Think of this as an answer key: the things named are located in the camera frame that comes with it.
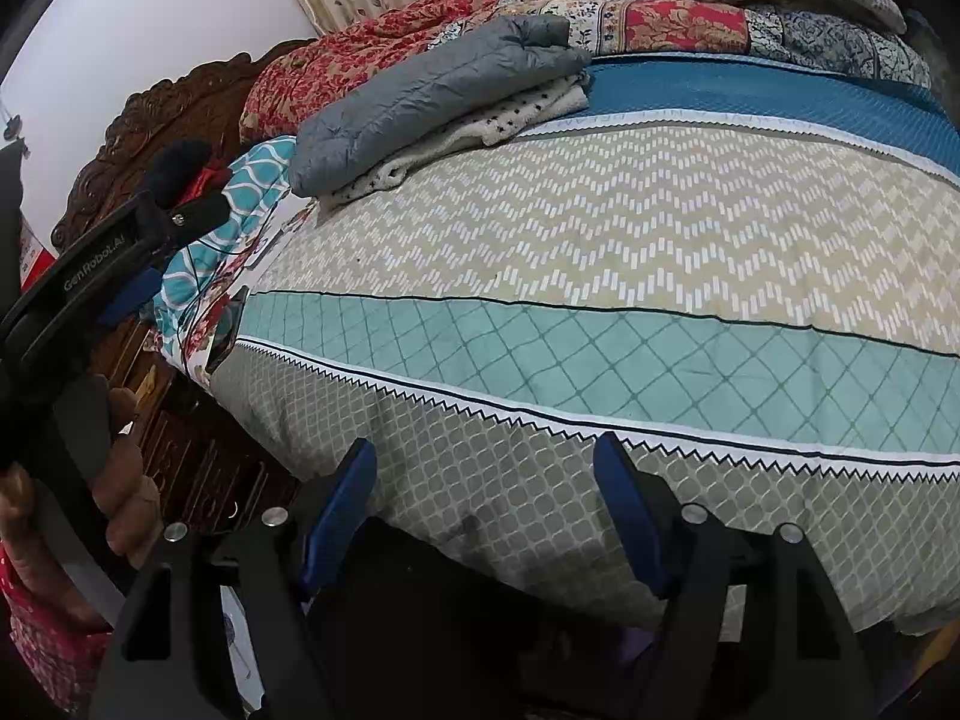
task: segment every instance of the carved wooden furniture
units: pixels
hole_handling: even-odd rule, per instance
[[[64,251],[125,202],[152,156],[177,138],[209,141],[214,156],[227,161],[246,151],[238,124],[253,81],[305,42],[281,43],[256,62],[246,53],[210,62],[131,95],[96,158],[77,176],[52,234],[54,246]],[[262,509],[288,503],[296,480],[209,395],[160,354],[145,351],[148,332],[147,325],[126,320],[94,351],[90,370],[139,396],[131,435],[160,489],[164,520],[235,528]]]

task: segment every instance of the carved wooden headboard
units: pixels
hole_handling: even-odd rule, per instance
[[[66,213],[51,239],[64,251],[80,235],[122,204],[140,180],[151,157],[177,138],[202,138],[214,156],[232,160],[245,150],[239,122],[253,81],[278,56],[305,40],[275,46],[256,62],[239,53],[229,62],[208,62],[179,81],[162,80],[131,95],[123,113],[107,128],[104,144],[74,182]]]

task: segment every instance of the metal bolt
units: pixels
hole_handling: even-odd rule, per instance
[[[185,522],[172,522],[167,525],[163,531],[163,537],[166,538],[167,541],[180,541],[181,538],[187,535],[189,530]]]
[[[680,516],[683,522],[689,522],[691,525],[703,525],[707,521],[707,510],[698,503],[688,503],[683,509],[680,509]]]
[[[275,528],[277,525],[282,525],[287,521],[287,517],[290,517],[289,512],[282,506],[275,506],[272,509],[267,509],[266,512],[260,515],[260,521],[263,522],[268,528]]]
[[[799,544],[803,541],[803,531],[792,522],[781,525],[781,538],[788,544]]]

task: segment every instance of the folded gray puffer jacket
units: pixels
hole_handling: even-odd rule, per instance
[[[569,32],[562,16],[504,16],[381,71],[301,124],[291,188],[329,194],[475,108],[579,73],[589,55]]]

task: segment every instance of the white wall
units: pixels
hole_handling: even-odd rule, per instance
[[[314,36],[296,0],[54,0],[0,86],[23,117],[23,211],[37,237],[50,244],[77,173],[131,94]]]

